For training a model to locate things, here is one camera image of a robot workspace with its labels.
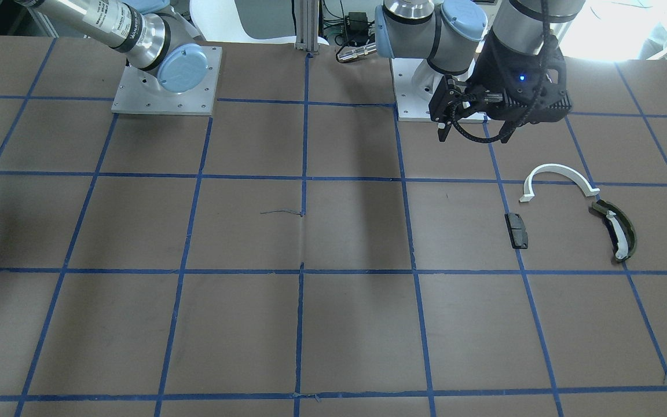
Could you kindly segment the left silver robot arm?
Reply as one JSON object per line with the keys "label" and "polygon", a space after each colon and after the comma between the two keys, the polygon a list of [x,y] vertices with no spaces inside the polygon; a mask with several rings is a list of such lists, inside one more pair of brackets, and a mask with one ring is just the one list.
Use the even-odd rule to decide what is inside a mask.
{"label": "left silver robot arm", "polygon": [[471,1],[384,1],[376,8],[378,54],[423,59],[440,75],[428,103],[445,141],[506,143],[527,124],[558,122],[573,108],[558,32],[583,1],[503,1],[493,24]]}

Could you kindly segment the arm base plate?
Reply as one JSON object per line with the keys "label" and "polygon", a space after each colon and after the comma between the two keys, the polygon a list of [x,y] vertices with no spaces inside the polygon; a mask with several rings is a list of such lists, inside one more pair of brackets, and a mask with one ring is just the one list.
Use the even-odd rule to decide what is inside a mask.
{"label": "arm base plate", "polygon": [[429,102],[442,79],[426,59],[391,59],[398,118],[406,122],[430,122]]}
{"label": "arm base plate", "polygon": [[130,115],[211,116],[219,80],[223,49],[201,46],[207,69],[198,85],[187,92],[170,92],[155,76],[133,66],[124,68],[111,112]]}

